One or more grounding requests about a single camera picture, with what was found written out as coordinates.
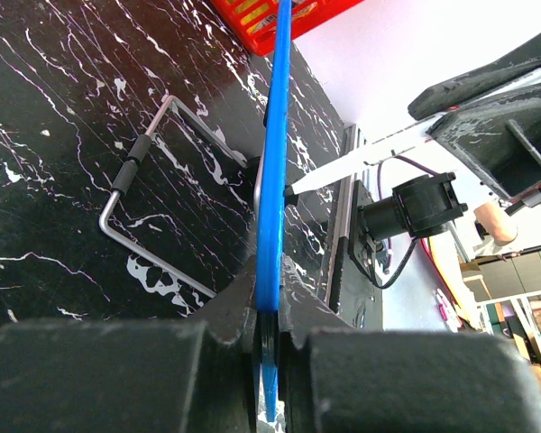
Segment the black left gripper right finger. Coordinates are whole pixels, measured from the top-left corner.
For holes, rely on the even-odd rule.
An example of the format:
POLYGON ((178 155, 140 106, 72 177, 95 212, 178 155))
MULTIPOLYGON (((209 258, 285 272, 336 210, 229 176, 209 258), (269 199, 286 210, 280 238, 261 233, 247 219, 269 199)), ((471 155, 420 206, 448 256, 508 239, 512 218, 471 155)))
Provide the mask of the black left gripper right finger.
POLYGON ((541 387, 504 339, 348 326, 282 264, 279 396, 289 432, 541 432, 541 387))

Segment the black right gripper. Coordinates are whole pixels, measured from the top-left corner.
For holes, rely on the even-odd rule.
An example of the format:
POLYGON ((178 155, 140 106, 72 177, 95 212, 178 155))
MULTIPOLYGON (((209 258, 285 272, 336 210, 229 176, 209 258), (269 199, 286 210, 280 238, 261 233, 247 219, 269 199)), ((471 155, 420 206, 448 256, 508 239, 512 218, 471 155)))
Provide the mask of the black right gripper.
MULTIPOLYGON (((541 68, 541 33, 499 59, 425 89, 409 105, 417 120, 541 68)), ((541 187, 541 83, 488 97, 446 115, 430 136, 508 201, 541 187)))

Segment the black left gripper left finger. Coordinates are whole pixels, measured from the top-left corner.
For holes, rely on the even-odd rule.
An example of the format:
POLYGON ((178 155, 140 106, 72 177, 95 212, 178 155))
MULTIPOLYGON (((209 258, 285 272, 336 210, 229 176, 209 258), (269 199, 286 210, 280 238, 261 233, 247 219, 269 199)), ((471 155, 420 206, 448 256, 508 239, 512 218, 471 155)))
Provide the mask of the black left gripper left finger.
POLYGON ((191 317, 0 328, 0 432, 253 432, 255 262, 191 317))

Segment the black capped whiteboard marker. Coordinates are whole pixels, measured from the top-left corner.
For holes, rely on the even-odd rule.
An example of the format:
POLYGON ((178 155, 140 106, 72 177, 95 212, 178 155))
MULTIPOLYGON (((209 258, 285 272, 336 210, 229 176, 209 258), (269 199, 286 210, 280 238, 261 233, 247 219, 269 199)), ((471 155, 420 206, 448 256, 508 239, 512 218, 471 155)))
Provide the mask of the black capped whiteboard marker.
POLYGON ((391 158, 415 149, 423 143, 432 142, 430 129, 446 115, 453 114, 458 106, 451 106, 397 132, 384 136, 372 144, 360 146, 326 165, 312 170, 302 179, 285 188, 284 196, 295 196, 321 189, 353 174, 361 173, 391 158))

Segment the blue framed whiteboard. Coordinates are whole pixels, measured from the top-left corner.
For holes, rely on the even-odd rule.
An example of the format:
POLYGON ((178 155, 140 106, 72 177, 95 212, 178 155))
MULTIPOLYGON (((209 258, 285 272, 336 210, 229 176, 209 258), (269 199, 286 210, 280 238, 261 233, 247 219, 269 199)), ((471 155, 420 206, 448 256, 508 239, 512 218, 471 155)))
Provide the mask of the blue framed whiteboard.
POLYGON ((255 306, 261 337, 261 380, 266 419, 272 423, 278 401, 278 313, 284 236, 291 49, 290 1, 280 1, 257 212, 255 306))

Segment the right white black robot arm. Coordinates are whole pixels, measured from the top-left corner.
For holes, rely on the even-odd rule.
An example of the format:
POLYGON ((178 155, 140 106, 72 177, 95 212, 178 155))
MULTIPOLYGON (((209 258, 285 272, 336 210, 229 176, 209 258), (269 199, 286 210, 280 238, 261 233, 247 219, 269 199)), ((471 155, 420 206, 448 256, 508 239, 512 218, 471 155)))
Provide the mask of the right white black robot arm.
MULTIPOLYGON (((541 202, 541 33, 490 64, 423 91, 408 106, 416 123, 381 139, 393 159, 434 141, 500 198, 541 202)), ((403 232, 414 238, 445 231, 467 205, 452 172, 424 174, 390 198, 359 209, 376 240, 403 232)))

